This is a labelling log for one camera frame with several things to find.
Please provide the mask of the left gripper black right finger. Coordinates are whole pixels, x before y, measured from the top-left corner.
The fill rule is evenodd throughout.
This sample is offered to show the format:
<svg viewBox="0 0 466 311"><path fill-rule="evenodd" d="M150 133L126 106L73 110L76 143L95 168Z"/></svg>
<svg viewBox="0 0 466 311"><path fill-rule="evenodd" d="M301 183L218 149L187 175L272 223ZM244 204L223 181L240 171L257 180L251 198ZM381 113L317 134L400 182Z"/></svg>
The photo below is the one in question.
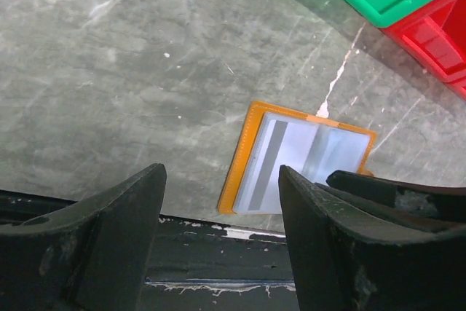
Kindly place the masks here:
<svg viewBox="0 0 466 311"><path fill-rule="evenodd" d="M465 221L422 232L377 218L288 166L280 204L301 310L463 310Z"/></svg>

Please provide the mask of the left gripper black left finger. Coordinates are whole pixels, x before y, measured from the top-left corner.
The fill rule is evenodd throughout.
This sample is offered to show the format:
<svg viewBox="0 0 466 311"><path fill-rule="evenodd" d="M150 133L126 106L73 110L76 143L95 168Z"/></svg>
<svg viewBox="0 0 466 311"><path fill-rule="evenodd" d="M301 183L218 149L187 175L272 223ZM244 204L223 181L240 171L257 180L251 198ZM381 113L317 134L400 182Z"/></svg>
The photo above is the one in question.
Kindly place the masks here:
<svg viewBox="0 0 466 311"><path fill-rule="evenodd" d="M153 164L80 201L1 192L1 308L135 310L167 173Z"/></svg>

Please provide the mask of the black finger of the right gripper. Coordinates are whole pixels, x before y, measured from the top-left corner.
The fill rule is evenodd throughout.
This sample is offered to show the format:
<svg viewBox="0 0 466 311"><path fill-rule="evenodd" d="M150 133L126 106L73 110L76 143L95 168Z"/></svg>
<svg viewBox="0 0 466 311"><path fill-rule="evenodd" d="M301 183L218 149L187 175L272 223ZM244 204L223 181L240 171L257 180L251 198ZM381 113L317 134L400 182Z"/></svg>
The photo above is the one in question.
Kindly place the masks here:
<svg viewBox="0 0 466 311"><path fill-rule="evenodd" d="M387 205L379 204L377 202L367 200L353 194L325 186L323 184L316 184L316 186L322 190L327 191L333 196L348 202L350 205L365 211L366 213L403 227L432 233L443 232L455 227L455 223L451 221L441 221L437 219L427 219L413 216L401 210L391 208Z"/></svg>
<svg viewBox="0 0 466 311"><path fill-rule="evenodd" d="M326 179L333 189L407 212L443 221L465 221L465 188L393 181L336 170Z"/></svg>

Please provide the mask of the tan leather card holder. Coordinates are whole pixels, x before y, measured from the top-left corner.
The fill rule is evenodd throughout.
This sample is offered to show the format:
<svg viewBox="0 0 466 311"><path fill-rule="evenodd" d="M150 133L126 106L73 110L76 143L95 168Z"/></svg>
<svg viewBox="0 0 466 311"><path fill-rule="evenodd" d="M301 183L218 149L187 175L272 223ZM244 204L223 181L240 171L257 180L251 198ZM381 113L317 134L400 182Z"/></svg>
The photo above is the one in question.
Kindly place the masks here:
<svg viewBox="0 0 466 311"><path fill-rule="evenodd" d="M362 173L375 141L372 130L254 101L242 126L218 212L280 215L281 166L325 184L336 170Z"/></svg>

